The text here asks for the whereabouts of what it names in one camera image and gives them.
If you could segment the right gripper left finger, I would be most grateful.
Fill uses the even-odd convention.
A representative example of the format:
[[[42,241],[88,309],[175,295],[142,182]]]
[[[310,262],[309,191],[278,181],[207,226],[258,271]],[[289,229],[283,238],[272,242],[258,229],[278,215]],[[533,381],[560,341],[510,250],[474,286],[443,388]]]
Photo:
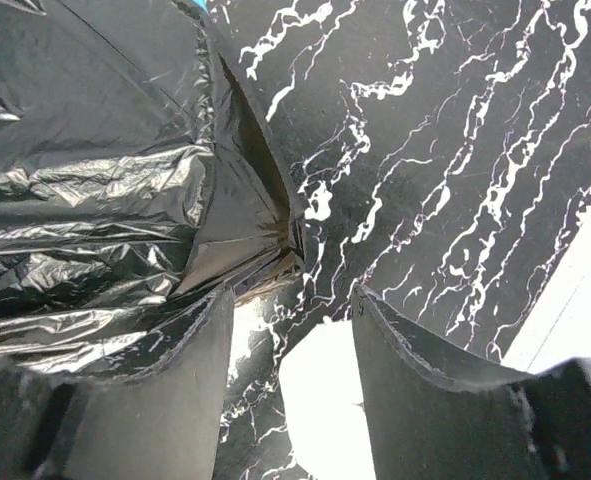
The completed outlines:
[[[233,310],[217,288],[77,375],[0,357],[0,479],[210,478]]]

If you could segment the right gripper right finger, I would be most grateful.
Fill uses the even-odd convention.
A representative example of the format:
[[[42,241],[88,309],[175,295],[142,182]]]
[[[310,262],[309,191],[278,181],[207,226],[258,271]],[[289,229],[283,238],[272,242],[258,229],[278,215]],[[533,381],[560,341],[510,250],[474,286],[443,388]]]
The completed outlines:
[[[591,358],[507,368],[365,287],[352,327],[378,478],[591,479]]]

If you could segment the black trash bag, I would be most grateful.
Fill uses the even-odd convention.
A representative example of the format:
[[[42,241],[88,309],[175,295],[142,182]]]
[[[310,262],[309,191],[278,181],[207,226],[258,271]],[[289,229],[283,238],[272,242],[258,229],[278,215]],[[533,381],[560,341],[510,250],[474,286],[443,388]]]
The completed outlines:
[[[194,1],[0,1],[0,356],[101,370],[304,258],[248,81]]]

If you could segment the teal trash bin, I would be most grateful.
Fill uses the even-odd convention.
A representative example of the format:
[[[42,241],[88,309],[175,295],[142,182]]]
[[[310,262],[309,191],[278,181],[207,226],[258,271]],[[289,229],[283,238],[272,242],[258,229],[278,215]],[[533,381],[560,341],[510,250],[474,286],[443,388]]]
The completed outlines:
[[[188,0],[188,3],[199,7],[202,11],[208,11],[208,1],[207,0]]]

